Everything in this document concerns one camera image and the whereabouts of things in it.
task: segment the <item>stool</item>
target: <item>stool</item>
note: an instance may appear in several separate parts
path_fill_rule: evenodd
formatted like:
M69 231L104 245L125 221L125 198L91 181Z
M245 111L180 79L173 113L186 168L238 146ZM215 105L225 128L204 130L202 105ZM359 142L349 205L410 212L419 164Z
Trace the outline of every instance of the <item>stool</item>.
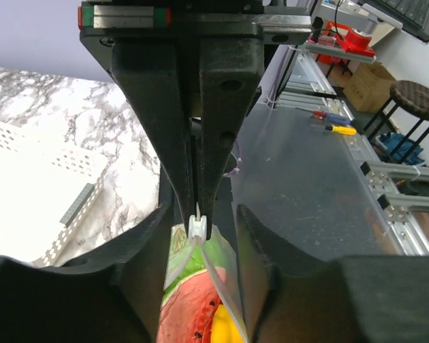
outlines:
M385 116L383 110L392 101L395 102L394 107ZM390 87L390 98L381 107L380 111L367 123L364 131L367 130L375 122L377 118L382 118L382 121L375 127L372 133L368 136L368 140L371 141L375 135L380 131L383 125L393 115L396 109L402 108L408 113L419 118L418 123L405 135L402 141L393 149L391 156L399 150L399 148L410 138L413 132L426 120L429 121L429 88L424 87L421 84L417 84L412 81L396 81ZM421 143L421 141L429 134L429 127L423 132L423 134L416 140L410 149L404 154L404 156L398 162L399 164L407 160L413 150Z

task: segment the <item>marble surface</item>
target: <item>marble surface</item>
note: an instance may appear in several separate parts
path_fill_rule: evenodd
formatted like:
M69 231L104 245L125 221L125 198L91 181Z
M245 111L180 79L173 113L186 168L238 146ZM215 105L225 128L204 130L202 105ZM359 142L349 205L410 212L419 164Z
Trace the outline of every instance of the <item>marble surface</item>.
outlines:
M159 160L116 84L0 68L0 121L44 130L108 158L104 190L57 264L116 237L155 209Z

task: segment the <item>red device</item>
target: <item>red device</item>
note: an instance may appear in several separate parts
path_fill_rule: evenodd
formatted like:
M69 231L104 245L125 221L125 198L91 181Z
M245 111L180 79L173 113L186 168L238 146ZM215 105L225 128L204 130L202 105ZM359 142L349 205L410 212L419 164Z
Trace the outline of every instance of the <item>red device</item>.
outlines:
M337 44L346 52L363 56L374 57L375 52L369 47L372 36L364 34L358 30L350 29L345 38L341 38L338 34L335 35Z

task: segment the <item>perforated plastic basket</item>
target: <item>perforated plastic basket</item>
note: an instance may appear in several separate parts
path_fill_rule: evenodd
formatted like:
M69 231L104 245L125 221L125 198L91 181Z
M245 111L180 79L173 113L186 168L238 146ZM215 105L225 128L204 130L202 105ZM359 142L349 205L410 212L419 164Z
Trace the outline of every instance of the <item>perforated plastic basket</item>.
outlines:
M0 122L0 254L54 264L104 184L107 158Z

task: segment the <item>keyboard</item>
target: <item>keyboard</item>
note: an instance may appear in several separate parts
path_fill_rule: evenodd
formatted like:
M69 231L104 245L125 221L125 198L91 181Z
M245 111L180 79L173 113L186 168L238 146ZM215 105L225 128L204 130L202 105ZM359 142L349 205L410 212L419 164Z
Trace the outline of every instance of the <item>keyboard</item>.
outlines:
M403 24L403 31L429 41L429 0L358 0L369 4Z

